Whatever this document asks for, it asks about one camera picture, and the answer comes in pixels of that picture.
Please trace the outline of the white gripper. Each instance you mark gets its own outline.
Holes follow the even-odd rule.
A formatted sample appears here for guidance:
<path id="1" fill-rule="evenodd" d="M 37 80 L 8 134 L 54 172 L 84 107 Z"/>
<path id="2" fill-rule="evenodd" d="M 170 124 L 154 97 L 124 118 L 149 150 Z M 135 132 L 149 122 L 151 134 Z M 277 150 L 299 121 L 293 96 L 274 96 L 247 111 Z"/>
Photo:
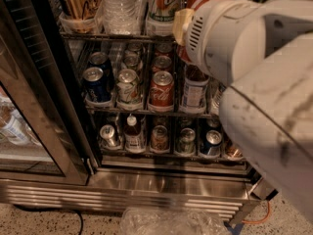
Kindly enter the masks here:
<path id="1" fill-rule="evenodd" d="M 175 12 L 173 36 L 202 72 L 228 86 L 313 27 L 313 0 L 209 0 Z"/>

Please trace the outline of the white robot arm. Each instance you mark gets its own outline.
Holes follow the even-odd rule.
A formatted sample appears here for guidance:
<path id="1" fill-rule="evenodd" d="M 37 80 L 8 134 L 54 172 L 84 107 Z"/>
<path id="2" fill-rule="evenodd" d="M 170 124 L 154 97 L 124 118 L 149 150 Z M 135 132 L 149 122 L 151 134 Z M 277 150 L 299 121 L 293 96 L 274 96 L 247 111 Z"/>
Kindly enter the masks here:
<path id="1" fill-rule="evenodd" d="M 225 86 L 227 135 L 313 220 L 313 0 L 188 0 L 173 33 Z"/>

